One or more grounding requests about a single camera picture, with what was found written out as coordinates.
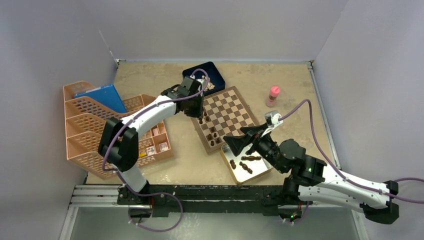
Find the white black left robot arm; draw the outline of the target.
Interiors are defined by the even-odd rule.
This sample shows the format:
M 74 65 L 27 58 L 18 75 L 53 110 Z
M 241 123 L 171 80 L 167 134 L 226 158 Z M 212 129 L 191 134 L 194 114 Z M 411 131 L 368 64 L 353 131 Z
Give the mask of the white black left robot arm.
M 116 172 L 136 204 L 146 203 L 151 195 L 150 184 L 137 166 L 140 138 L 179 112 L 191 118 L 201 118 L 204 90 L 209 81 L 208 76 L 200 79 L 186 76 L 180 84 L 165 89 L 141 110 L 121 119 L 111 117 L 106 121 L 98 146 L 98 153 L 103 157 L 102 170 Z

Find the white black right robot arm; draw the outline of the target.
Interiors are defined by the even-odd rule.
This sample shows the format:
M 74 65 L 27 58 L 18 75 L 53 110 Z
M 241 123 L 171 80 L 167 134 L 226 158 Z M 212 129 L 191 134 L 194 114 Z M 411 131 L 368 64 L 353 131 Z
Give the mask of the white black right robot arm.
M 243 135 L 224 136 L 223 140 L 234 156 L 258 153 L 279 173 L 289 174 L 277 195 L 279 203 L 324 202 L 350 208 L 384 225 L 399 218 L 399 205 L 393 202 L 399 192 L 397 182 L 372 182 L 344 173 L 308 155 L 292 138 L 277 143 L 265 127 L 243 127 Z

